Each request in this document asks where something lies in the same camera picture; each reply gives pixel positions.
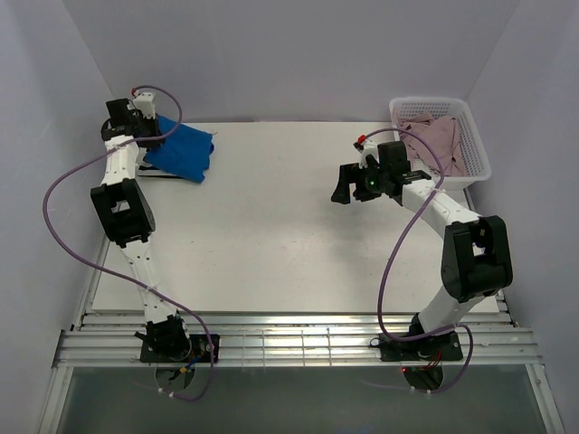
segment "robotic arm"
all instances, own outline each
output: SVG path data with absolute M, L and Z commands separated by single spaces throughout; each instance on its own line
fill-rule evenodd
M 361 153 L 360 162 L 340 166 L 332 202 L 350 203 L 350 184 L 354 184 L 353 196 L 358 201 L 386 194 L 412 212 L 421 209 L 435 182 L 425 172 L 411 170 L 403 142 L 377 145 L 360 137 L 354 146 Z M 414 316 L 404 337 L 457 325 L 474 306 L 510 285 L 513 278 L 507 229 L 499 217 L 480 216 L 439 192 L 422 219 L 444 240 L 442 287 Z M 383 361 L 419 360 L 432 354 L 441 354 L 442 360 L 462 358 L 458 337 L 451 329 L 413 342 L 393 342 L 383 335 L 380 341 Z
M 110 119 L 100 133 L 108 150 L 133 137 L 161 136 L 154 97 L 153 93 L 143 92 L 132 101 L 107 102 Z M 155 217 L 135 180 L 144 155 L 139 147 L 158 147 L 164 143 L 165 140 L 132 142 L 108 155 L 105 176 L 99 187 L 90 190 L 90 198 L 107 237 L 120 247 L 133 277 L 169 295 L 154 266 L 151 234 L 155 231 Z M 147 334 L 136 333 L 136 337 L 160 356 L 175 361 L 187 357 L 191 342 L 176 307 L 143 288 L 138 291 Z

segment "gray wall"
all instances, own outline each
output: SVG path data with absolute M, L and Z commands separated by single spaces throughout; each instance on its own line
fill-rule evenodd
M 381 120 L 396 96 L 466 98 L 518 0 L 64 3 L 115 95 L 164 86 L 187 120 Z
M 532 326 L 567 432 L 579 432 L 579 4 L 522 0 L 469 97 L 493 175 L 473 188 L 508 224 L 505 294 Z
M 43 194 L 102 152 L 110 92 L 60 0 L 1 0 L 0 58 L 0 426 L 19 434 L 36 426 L 60 330 L 87 276 L 45 229 Z M 86 170 L 51 203 L 57 229 L 91 257 L 101 229 L 89 189 L 101 174 Z

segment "metal frame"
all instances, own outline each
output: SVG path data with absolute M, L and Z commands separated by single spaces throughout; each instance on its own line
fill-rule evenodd
M 472 208 L 468 190 L 467 201 Z M 98 263 L 103 263 L 109 248 L 104 237 Z M 100 273 L 95 271 L 82 298 L 73 324 L 74 331 L 62 334 L 54 358 L 51 387 L 44 405 L 39 431 L 56 432 L 74 367 L 134 367 L 141 343 L 133 334 L 143 331 L 143 312 L 101 314 L 92 309 Z M 523 364 L 527 367 L 538 407 L 548 433 L 564 432 L 555 401 L 546 381 L 542 357 L 530 329 L 513 325 L 502 291 L 497 294 L 496 314 L 468 314 L 464 318 L 475 341 L 472 364 Z M 237 368 L 384 366 L 378 350 L 369 342 L 379 333 L 371 315 L 278 315 L 278 314 L 203 314 L 212 333 L 221 336 L 218 366 Z M 190 316 L 184 316 L 192 333 L 202 333 Z M 388 315 L 386 327 L 392 332 L 406 331 L 412 315 Z M 468 344 L 458 331 L 461 344 Z M 462 364 L 451 362 L 445 364 Z

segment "blue cloth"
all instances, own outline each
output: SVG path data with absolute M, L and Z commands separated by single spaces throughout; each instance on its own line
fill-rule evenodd
M 159 116 L 159 129 L 163 134 L 175 122 Z M 214 151 L 213 135 L 185 125 L 165 140 L 165 144 L 147 152 L 145 159 L 157 169 L 171 175 L 201 183 L 204 171 L 209 168 L 209 155 Z

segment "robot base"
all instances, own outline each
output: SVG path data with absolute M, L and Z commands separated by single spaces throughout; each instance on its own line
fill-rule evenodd
M 380 349 L 382 362 L 429 362 L 438 358 L 441 353 L 442 362 L 458 362 L 462 360 L 459 337 L 456 332 L 428 337 L 419 341 L 395 342 L 384 334 L 378 336 L 378 344 L 370 345 Z
M 219 360 L 219 335 L 211 335 L 211 340 L 214 344 L 214 362 L 217 363 Z M 209 355 L 209 343 L 207 342 L 207 336 L 205 335 L 189 335 L 189 340 L 191 341 L 191 351 L 195 355 L 201 355 L 199 358 L 199 363 L 210 363 Z M 161 354 L 154 353 L 153 350 L 149 349 L 148 345 L 143 343 L 141 346 L 141 355 L 138 359 L 142 363 L 175 363 L 182 362 L 178 360 L 170 359 Z

